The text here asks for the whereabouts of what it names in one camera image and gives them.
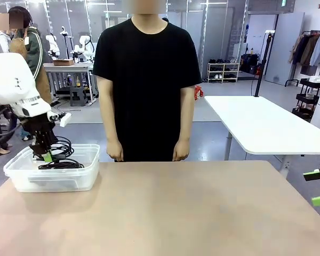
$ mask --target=workbench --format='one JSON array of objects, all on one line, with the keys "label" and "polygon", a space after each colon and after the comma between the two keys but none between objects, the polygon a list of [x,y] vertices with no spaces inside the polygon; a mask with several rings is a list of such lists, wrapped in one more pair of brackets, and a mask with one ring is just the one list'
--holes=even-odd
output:
[{"label": "workbench", "polygon": [[320,155],[320,129],[263,97],[206,96],[228,129],[225,160],[235,138],[253,155],[283,155],[280,173],[287,178],[294,156]]},{"label": "workbench", "polygon": [[81,86],[83,86],[82,74],[85,74],[88,77],[87,83],[89,87],[89,96],[91,99],[89,105],[96,101],[98,89],[96,78],[92,74],[93,63],[80,62],[71,66],[54,66],[53,63],[45,63],[44,68],[47,73],[53,95],[63,96],[62,94],[57,94],[57,92],[60,88],[67,86],[67,75],[71,76],[74,85],[76,85],[77,77],[80,77],[79,81]]},{"label": "workbench", "polygon": [[8,255],[320,255],[320,216],[268,162],[101,163],[90,191],[4,183]]}]

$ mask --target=fluorescent light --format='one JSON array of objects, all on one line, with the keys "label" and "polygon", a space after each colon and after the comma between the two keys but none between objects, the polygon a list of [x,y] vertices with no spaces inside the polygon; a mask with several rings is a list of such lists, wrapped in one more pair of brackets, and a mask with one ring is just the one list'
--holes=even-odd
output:
[{"label": "fluorescent light", "polygon": [[224,3],[201,3],[201,4],[227,4],[227,2],[224,2]]},{"label": "fluorescent light", "polygon": [[114,3],[88,3],[88,5],[115,5]]}]

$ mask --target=person's left hand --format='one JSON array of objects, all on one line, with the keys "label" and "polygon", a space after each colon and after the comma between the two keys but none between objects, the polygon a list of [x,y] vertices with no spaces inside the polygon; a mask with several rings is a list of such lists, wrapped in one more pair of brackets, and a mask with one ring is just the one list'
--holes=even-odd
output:
[{"label": "person's left hand", "polygon": [[178,162],[185,160],[190,153],[190,141],[189,140],[179,140],[174,147],[173,152],[173,162]]}]

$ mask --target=brown box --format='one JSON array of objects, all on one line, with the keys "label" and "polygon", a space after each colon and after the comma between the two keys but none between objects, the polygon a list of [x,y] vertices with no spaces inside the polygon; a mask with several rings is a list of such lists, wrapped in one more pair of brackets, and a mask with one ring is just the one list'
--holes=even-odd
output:
[{"label": "brown box", "polygon": [[75,64],[73,60],[53,60],[55,66],[71,66]]}]

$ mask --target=person in green jacket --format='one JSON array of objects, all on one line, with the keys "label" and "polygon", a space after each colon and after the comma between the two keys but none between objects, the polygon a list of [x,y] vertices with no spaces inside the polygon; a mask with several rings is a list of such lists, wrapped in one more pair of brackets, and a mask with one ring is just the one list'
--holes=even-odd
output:
[{"label": "person in green jacket", "polygon": [[[40,37],[41,34],[37,28],[33,27],[31,14],[24,7],[15,6],[10,8],[9,15],[10,24],[17,25],[22,23],[22,28],[16,29],[14,38],[23,38],[26,48],[26,51],[25,49],[23,49],[23,51],[25,51],[25,53],[27,52],[24,58],[26,59],[26,62],[36,81],[37,91],[39,92],[41,98],[50,104],[52,102],[51,91],[49,82],[47,80],[47,75],[43,67],[45,53]],[[28,132],[22,130],[21,138],[23,140],[30,140],[32,139],[32,136]]]}]

